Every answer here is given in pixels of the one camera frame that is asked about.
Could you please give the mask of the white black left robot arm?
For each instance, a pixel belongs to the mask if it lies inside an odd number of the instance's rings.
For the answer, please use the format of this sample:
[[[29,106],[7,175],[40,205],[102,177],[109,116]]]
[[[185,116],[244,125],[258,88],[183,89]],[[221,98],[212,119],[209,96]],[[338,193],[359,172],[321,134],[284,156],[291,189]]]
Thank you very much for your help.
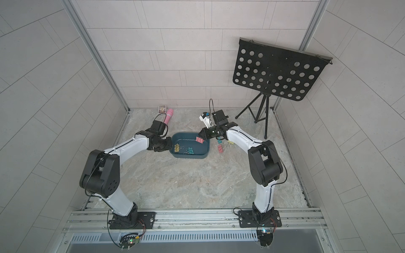
[[[120,188],[120,169],[124,162],[136,154],[150,150],[170,150],[172,140],[167,137],[168,126],[154,120],[151,127],[137,132],[134,137],[106,150],[90,152],[79,181],[85,193],[101,198],[111,209],[114,229],[134,228],[140,223],[138,207]]]

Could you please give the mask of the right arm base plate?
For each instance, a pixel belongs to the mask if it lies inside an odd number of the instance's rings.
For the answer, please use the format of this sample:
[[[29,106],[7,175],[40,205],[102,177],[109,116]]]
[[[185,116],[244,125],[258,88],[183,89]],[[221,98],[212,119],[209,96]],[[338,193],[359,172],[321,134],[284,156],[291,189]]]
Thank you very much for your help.
[[[239,210],[237,215],[241,228],[271,227],[277,229],[282,227],[279,211],[275,209],[263,214],[253,210]]]

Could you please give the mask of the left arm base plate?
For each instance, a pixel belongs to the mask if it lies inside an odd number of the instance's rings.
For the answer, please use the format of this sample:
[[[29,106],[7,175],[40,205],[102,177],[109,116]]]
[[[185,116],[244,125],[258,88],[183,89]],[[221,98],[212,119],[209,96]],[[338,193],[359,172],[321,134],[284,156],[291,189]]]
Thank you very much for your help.
[[[108,225],[109,229],[152,229],[155,218],[155,212],[137,212],[125,217],[114,214]]]

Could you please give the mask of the teal plastic storage box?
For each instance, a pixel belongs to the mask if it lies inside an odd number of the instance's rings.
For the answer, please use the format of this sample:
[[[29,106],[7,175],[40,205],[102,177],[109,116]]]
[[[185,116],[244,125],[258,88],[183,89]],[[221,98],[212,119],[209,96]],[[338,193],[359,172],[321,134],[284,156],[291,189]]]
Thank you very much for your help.
[[[197,138],[197,132],[175,133],[171,138],[173,145],[169,152],[175,158],[204,159],[208,156],[210,141],[198,142]]]

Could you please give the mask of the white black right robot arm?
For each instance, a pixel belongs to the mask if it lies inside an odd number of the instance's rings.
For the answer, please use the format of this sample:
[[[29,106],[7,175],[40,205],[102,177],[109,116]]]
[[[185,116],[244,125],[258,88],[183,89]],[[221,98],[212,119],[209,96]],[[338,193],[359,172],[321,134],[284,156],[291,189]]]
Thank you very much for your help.
[[[204,140],[216,138],[228,140],[248,155],[251,175],[256,182],[256,197],[253,202],[253,216],[258,225],[274,220],[273,195],[283,172],[283,162],[270,140],[258,140],[247,134],[234,122],[228,121],[223,110],[204,112],[199,116],[205,127],[198,134]]]

